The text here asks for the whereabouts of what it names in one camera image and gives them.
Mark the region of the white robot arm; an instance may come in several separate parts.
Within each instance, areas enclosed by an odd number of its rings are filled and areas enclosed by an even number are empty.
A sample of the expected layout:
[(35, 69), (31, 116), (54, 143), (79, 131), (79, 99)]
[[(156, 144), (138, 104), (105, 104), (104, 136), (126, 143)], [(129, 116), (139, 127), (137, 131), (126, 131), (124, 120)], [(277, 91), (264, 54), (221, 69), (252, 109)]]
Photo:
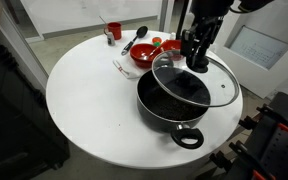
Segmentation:
[(257, 11), (273, 0), (239, 0), (238, 9), (232, 5), (235, 0), (184, 0), (176, 32), (181, 40), (180, 54), (186, 57), (188, 67), (194, 71), (207, 70), (209, 60), (206, 52), (215, 41), (224, 16), (229, 12), (245, 14)]

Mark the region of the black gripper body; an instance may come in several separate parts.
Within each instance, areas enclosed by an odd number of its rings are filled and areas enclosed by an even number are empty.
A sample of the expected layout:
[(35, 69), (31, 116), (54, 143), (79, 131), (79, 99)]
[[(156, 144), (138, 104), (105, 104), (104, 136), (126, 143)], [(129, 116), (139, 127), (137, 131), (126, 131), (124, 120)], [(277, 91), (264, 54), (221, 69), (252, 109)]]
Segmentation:
[(190, 40), (195, 40), (198, 43), (198, 48), (196, 52), (196, 56), (198, 53), (198, 49), (201, 44), (201, 40), (203, 36), (209, 32), (213, 32), (216, 36), (221, 28), (223, 23), (223, 17), (195, 17), (190, 29), (184, 29), (181, 34), (181, 50), (180, 53), (186, 57), (187, 42)]

